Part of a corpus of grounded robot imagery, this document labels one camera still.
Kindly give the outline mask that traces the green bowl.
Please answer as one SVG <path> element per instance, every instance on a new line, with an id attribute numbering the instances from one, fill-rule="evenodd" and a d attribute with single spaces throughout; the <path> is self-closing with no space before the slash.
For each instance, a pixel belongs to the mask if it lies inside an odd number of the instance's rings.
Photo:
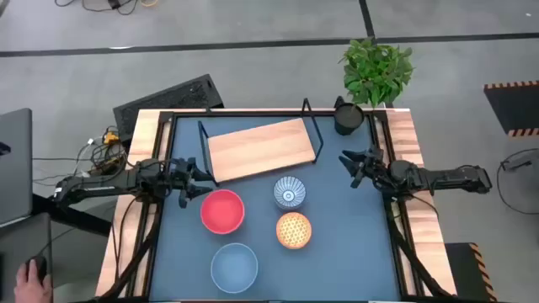
<path id="1" fill-rule="evenodd" d="M 258 272 L 259 261 L 255 252 L 239 242 L 219 248 L 211 260 L 211 279 L 219 290 L 228 294 L 248 290 L 257 279 Z"/>

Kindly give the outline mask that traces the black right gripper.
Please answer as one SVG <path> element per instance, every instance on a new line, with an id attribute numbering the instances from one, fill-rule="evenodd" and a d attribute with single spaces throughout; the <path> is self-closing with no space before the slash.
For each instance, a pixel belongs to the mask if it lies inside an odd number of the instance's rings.
<path id="1" fill-rule="evenodd" d="M 370 178 L 377 189 L 389 189 L 391 179 L 383 161 L 383 150 L 372 147 L 364 151 L 343 150 L 340 162 L 353 178 L 350 187 L 357 189 L 364 177 Z"/>

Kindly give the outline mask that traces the red bowl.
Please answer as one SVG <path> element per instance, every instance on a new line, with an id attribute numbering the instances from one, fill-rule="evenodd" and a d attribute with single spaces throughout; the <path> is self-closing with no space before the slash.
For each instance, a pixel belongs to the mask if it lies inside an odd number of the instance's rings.
<path id="1" fill-rule="evenodd" d="M 211 192 L 200 207 L 200 219 L 207 230 L 226 235 L 235 232 L 243 223 L 245 207 L 238 194 L 230 189 Z"/>

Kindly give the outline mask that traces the black metal table frame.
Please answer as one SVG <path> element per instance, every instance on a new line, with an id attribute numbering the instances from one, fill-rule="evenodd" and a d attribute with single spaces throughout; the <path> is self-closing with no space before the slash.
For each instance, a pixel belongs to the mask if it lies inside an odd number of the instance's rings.
<path id="1" fill-rule="evenodd" d="M 130 162 L 150 156 L 164 159 L 172 145 L 173 114 L 218 116 L 226 113 L 226 109 L 142 109 L 137 116 L 128 159 Z M 372 113 L 376 116 L 375 138 L 385 149 L 384 159 L 407 160 L 423 166 L 424 160 L 409 109 L 375 109 Z M 398 228 L 410 241 L 418 259 L 436 282 L 454 295 L 456 285 L 440 223 L 435 215 L 433 198 L 426 192 L 420 192 L 410 201 L 394 207 L 393 211 L 400 215 Z M 160 219 L 154 206 L 135 205 L 130 195 L 121 195 L 117 199 L 96 295 L 103 295 L 112 287 L 115 271 L 127 268 L 149 235 L 153 222 Z M 122 290 L 123 296 L 149 293 L 155 251 L 154 247 L 150 247 L 145 253 L 128 285 Z"/>

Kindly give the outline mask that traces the wooden shelf with black legs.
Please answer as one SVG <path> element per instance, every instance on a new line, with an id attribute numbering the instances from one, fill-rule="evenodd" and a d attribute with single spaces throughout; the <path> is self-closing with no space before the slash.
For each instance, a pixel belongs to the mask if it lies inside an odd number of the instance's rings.
<path id="1" fill-rule="evenodd" d="M 209 136 L 198 122 L 205 172 L 214 184 L 307 162 L 315 163 L 324 141 L 312 107 L 303 99 L 292 120 Z"/>

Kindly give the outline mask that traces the black stand beam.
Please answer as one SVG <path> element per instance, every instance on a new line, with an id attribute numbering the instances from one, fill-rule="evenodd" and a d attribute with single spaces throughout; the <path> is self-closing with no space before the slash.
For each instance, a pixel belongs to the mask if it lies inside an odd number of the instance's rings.
<path id="1" fill-rule="evenodd" d="M 109 221 L 72 208 L 62 209 L 50 199 L 33 194 L 31 215 L 41 213 L 48 214 L 53 221 L 103 237 L 109 235 L 111 228 Z"/>

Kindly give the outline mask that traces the grey laptop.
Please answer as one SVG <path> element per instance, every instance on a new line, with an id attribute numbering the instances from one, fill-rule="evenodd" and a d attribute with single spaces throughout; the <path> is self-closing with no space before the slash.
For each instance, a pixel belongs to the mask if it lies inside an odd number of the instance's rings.
<path id="1" fill-rule="evenodd" d="M 0 114 L 0 225 L 32 211 L 32 111 Z"/>

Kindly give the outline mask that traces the orange patterned bowl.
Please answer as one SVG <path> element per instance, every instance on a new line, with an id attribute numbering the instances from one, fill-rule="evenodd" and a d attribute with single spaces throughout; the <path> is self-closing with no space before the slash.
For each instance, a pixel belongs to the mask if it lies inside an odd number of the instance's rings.
<path id="1" fill-rule="evenodd" d="M 305 247 L 312 236 L 311 222 L 301 213 L 285 213 L 276 224 L 279 243 L 288 249 Z"/>

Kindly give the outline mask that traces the blue white striped bowl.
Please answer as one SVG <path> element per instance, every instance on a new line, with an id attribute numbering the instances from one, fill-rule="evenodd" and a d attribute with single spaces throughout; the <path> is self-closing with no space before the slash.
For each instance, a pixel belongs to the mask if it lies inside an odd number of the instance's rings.
<path id="1" fill-rule="evenodd" d="M 273 195 L 279 208 L 296 210 L 302 206 L 307 190 L 299 178 L 284 176 L 275 183 Z"/>

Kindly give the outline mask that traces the black computer mouse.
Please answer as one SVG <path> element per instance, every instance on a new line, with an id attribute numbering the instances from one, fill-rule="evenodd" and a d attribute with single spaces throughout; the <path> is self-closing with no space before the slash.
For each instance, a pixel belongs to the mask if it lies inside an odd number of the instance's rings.
<path id="1" fill-rule="evenodd" d="M 25 265 L 26 265 L 26 274 L 29 274 L 30 263 L 32 261 L 35 262 L 35 267 L 37 269 L 38 280 L 41 283 L 43 283 L 43 280 L 44 280 L 45 276 L 47 275 L 47 260 L 42 255 L 36 255 L 36 256 L 33 256 L 32 258 L 28 259 L 26 261 L 26 263 L 25 263 Z"/>

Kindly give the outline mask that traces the black hazard-striped floor mat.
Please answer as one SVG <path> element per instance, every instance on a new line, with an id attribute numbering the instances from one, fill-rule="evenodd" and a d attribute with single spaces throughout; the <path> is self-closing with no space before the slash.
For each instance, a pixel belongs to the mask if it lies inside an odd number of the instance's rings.
<path id="1" fill-rule="evenodd" d="M 459 298 L 497 302 L 483 255 L 474 242 L 446 243 L 447 257 Z"/>
<path id="2" fill-rule="evenodd" d="M 539 80 L 485 84 L 483 92 L 507 136 L 539 136 Z"/>

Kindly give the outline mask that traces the blue table mat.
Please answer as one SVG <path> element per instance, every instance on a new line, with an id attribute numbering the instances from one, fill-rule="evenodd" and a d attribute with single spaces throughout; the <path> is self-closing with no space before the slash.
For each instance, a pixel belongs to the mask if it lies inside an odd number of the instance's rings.
<path id="1" fill-rule="evenodd" d="M 165 201 L 153 264 L 151 300 L 225 300 L 211 279 L 211 260 L 224 245 L 240 242 L 259 261 L 243 300 L 396 300 L 398 281 L 381 194 L 369 179 L 352 188 L 339 161 L 344 150 L 371 145 L 362 125 L 340 136 L 330 116 L 306 120 L 316 163 L 261 173 L 223 184 L 238 194 L 245 217 L 229 235 L 208 231 L 200 219 L 201 199 L 179 206 L 176 194 Z M 283 247 L 276 237 L 282 210 L 273 195 L 284 176 L 299 178 L 307 196 L 301 213 L 312 223 L 312 237 L 301 249 Z"/>

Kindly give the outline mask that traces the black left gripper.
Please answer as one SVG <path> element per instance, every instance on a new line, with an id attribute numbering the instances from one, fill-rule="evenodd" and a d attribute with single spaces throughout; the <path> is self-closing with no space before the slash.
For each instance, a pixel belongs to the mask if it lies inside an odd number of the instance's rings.
<path id="1" fill-rule="evenodd" d="M 199 181 L 214 181 L 214 177 L 203 172 L 195 165 L 195 158 L 171 158 L 169 161 L 169 182 L 172 189 L 180 191 L 179 207 L 185 209 L 188 202 L 203 194 L 210 193 L 213 188 L 192 184 L 192 179 Z"/>

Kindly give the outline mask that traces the person's hand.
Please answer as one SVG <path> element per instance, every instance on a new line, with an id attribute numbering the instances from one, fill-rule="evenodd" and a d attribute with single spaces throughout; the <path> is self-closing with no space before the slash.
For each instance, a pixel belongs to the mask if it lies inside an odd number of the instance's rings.
<path id="1" fill-rule="evenodd" d="M 37 263 L 31 259 L 29 264 L 20 265 L 13 293 L 14 303 L 52 303 L 51 276 L 46 274 L 43 279 L 40 279 Z"/>

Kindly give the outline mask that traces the black perforated panel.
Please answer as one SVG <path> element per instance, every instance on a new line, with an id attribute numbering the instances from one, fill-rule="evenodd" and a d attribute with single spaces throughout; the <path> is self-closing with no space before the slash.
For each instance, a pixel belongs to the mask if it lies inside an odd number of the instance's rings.
<path id="1" fill-rule="evenodd" d="M 141 109 L 222 109 L 224 103 L 209 74 L 113 108 L 121 141 L 130 141 Z"/>

